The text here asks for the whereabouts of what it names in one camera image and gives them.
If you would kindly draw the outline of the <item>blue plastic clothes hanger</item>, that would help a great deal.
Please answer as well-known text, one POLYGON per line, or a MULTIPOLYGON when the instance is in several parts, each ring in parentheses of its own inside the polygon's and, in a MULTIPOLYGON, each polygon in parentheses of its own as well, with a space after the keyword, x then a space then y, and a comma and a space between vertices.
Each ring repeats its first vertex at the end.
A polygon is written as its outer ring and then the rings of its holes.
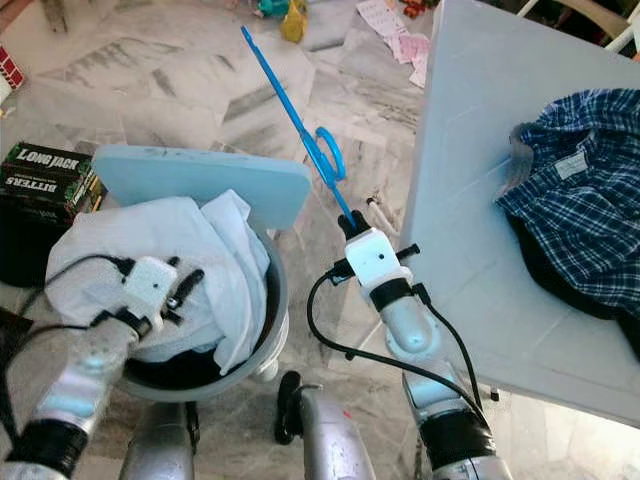
POLYGON ((320 175, 326 188, 332 193, 335 204, 337 204, 340 211, 343 212, 343 218, 346 219, 348 225, 356 227, 355 215, 353 215, 351 207, 349 207, 346 198, 344 198, 343 193, 340 192, 338 188, 338 184, 347 177, 347 173, 342 151, 340 151, 333 133, 325 127, 317 127, 315 131, 308 131, 301 115, 298 114, 293 102, 289 99, 283 83, 276 77, 268 59, 265 58, 260 47, 253 41, 252 33, 244 26, 239 28, 239 32, 241 32, 247 46, 250 47, 252 54, 255 55, 257 63, 259 63, 262 69, 262 73, 268 78, 270 86, 273 88, 276 97, 278 97, 280 105, 283 106, 285 114, 287 114, 289 120, 291 120, 294 131, 296 131, 297 136, 300 137, 303 150, 310 156, 317 174, 320 175))

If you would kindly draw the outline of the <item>blue white plaid shirt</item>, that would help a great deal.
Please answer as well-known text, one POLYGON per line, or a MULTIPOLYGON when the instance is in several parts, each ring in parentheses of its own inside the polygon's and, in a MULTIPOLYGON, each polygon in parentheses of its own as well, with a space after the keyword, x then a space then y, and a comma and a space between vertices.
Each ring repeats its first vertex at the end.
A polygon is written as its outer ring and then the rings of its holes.
POLYGON ((640 90, 584 90, 513 128, 495 201, 531 278, 577 310, 640 320, 640 90))

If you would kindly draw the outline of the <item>grey round laundry basket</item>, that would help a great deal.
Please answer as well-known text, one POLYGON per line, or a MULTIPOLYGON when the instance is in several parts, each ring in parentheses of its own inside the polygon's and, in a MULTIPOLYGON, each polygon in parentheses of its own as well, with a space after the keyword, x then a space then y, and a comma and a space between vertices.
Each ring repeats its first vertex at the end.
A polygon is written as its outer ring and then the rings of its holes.
POLYGON ((227 375, 201 387, 166 389, 146 383, 131 370, 125 369, 122 378, 116 383, 116 389, 142 401, 159 403, 201 402, 220 394, 228 393, 242 385, 251 383, 266 384, 279 374, 279 355, 287 343, 288 319, 288 280, 282 269, 282 257, 276 251, 273 239, 268 232, 257 233, 268 252, 269 265, 264 274, 268 287, 268 308, 265 312, 264 328, 253 352, 241 366, 234 367, 227 375))

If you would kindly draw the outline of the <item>grey plastic folding table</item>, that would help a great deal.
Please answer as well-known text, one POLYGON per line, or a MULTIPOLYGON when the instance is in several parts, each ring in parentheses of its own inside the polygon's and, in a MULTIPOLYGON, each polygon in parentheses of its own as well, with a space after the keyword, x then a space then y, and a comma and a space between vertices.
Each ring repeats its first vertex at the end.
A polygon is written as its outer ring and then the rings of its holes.
POLYGON ((640 428, 640 358, 620 326, 543 291, 497 206, 517 124, 573 92, 634 87, 634 61, 477 0, 442 0, 401 237, 420 247, 408 265, 481 383, 640 428))

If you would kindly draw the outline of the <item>silver left robot leg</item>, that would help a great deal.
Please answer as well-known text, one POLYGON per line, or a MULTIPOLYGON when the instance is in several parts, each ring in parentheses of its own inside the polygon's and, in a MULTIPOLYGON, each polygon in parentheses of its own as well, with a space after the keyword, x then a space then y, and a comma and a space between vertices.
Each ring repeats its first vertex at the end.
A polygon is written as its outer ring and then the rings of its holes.
POLYGON ((152 403, 133 430, 118 480, 195 480, 195 402, 152 403))

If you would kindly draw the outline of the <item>silver robot leg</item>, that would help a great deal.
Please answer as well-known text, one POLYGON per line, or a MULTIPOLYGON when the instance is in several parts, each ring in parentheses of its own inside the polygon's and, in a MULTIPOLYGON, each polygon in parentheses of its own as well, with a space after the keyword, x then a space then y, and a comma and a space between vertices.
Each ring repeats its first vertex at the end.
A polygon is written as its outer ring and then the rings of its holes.
POLYGON ((275 442, 303 440, 306 480, 375 480, 355 421, 328 390, 303 384, 297 371, 284 372, 276 393, 275 442))
POLYGON ((195 402, 152 403, 133 430, 118 480, 195 480, 195 402))

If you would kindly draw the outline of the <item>silver right robot leg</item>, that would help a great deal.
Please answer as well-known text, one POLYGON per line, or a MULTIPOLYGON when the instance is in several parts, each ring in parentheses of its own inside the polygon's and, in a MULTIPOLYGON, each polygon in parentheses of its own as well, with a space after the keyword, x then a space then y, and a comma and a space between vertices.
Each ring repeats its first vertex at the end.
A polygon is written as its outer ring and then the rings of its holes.
POLYGON ((306 480, 375 480, 355 421, 328 390, 303 384, 297 371, 284 372, 276 393, 275 442, 303 440, 306 480))

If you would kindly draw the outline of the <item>Long Jack Bitters carton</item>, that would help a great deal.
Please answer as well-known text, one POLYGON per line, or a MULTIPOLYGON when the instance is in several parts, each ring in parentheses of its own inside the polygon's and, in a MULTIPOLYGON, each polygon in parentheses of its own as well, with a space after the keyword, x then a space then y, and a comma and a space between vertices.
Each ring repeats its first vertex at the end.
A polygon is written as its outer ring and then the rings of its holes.
POLYGON ((105 187, 92 157, 19 142, 1 163, 1 210, 44 223, 69 223, 79 212, 100 209, 105 187))

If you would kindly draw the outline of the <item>yellow plastic toy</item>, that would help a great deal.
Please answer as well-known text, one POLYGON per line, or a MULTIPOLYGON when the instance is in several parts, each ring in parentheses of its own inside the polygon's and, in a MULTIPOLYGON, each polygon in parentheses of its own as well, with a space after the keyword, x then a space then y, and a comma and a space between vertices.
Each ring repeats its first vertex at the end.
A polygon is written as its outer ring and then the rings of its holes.
POLYGON ((292 44, 301 44, 308 24, 306 0, 288 0, 287 10, 280 22, 280 36, 292 44))

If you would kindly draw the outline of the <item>red brick pattern box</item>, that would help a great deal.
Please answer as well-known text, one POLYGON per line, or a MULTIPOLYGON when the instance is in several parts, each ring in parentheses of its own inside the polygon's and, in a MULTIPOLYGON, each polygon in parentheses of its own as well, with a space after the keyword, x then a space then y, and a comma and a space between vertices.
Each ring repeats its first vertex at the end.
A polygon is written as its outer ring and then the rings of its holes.
POLYGON ((15 64, 12 55, 8 50, 5 50, 4 46, 0 46, 0 72, 9 90, 18 90, 26 82, 26 76, 24 76, 22 69, 15 64))

